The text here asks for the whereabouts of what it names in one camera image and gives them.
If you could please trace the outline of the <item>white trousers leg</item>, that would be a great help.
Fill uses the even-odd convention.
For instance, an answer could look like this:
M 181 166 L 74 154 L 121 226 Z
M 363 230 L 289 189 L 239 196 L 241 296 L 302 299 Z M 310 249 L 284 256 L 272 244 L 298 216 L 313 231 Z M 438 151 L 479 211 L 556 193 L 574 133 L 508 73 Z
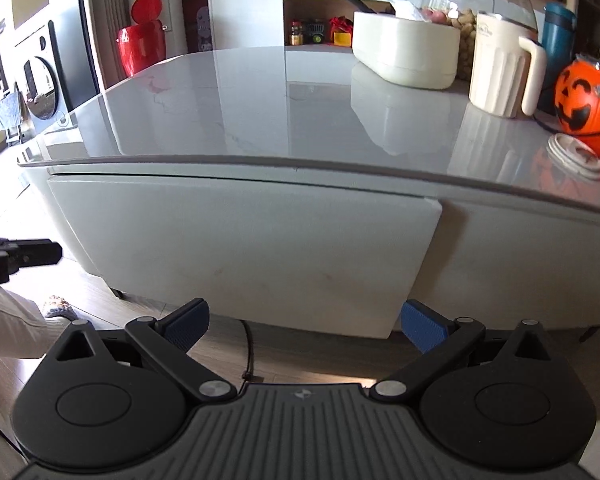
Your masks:
M 0 356 L 38 359 L 78 319 L 64 298 L 50 298 L 46 309 L 0 286 Z

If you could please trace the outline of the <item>white cabinet with drawers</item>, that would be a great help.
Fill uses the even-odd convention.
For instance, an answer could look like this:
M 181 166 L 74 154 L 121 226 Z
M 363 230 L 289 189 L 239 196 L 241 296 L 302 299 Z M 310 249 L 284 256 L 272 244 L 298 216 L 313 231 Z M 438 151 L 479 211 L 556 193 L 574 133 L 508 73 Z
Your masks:
M 335 50 L 170 58 L 18 158 L 82 268 L 115 292 L 385 338 L 414 298 L 493 328 L 600 325 L 600 162 L 464 84 L 389 84 Z

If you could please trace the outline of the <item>white round lid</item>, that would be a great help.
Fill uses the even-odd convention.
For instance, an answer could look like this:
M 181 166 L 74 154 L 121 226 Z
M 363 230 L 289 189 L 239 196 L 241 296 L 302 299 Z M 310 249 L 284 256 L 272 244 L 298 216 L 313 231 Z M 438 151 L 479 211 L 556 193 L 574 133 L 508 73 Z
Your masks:
M 583 142 L 565 133 L 555 133 L 547 140 L 550 157 L 578 176 L 600 180 L 600 159 Z

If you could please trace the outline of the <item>red trash bin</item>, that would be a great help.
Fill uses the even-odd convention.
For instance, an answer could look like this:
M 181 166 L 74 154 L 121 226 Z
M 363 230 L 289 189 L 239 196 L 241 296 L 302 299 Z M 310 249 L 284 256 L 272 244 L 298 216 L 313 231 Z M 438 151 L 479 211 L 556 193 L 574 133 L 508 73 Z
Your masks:
M 162 21 L 161 0 L 135 0 L 130 14 L 131 26 L 118 31 L 120 61 L 128 77 L 166 59 L 166 33 Z

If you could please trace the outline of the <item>cream ribbed pitcher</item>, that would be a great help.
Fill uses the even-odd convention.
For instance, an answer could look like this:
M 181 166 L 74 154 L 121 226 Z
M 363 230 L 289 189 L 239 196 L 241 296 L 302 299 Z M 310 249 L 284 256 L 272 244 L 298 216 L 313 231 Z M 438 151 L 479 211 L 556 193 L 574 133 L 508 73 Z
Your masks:
M 532 116 L 546 63 L 546 51 L 535 28 L 501 14 L 479 12 L 469 101 L 498 117 Z

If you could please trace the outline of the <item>orange pumpkin bucket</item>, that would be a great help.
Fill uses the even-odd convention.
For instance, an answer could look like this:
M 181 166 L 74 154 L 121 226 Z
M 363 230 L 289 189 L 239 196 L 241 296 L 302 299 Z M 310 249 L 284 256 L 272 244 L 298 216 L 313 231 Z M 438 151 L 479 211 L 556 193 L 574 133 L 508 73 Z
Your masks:
M 557 77 L 556 116 L 564 133 L 587 145 L 600 158 L 600 53 L 578 54 Z

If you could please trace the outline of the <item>white oval container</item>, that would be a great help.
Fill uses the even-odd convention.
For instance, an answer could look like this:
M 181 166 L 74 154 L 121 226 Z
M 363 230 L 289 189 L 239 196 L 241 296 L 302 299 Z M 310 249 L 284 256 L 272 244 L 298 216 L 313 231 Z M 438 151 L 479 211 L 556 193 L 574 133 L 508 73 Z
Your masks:
M 460 31 L 452 26 L 356 11 L 352 53 L 376 75 L 403 87 L 444 90 L 457 71 Z

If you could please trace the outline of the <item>teal travel mug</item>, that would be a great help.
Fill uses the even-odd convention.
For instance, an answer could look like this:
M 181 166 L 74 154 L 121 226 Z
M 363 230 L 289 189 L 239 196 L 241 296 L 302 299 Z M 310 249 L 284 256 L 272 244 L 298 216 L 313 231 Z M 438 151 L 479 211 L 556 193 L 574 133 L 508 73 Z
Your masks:
M 547 3 L 544 11 L 541 44 L 546 52 L 546 70 L 539 109 L 547 114 L 553 114 L 557 78 L 572 59 L 577 15 L 562 4 L 554 2 Z

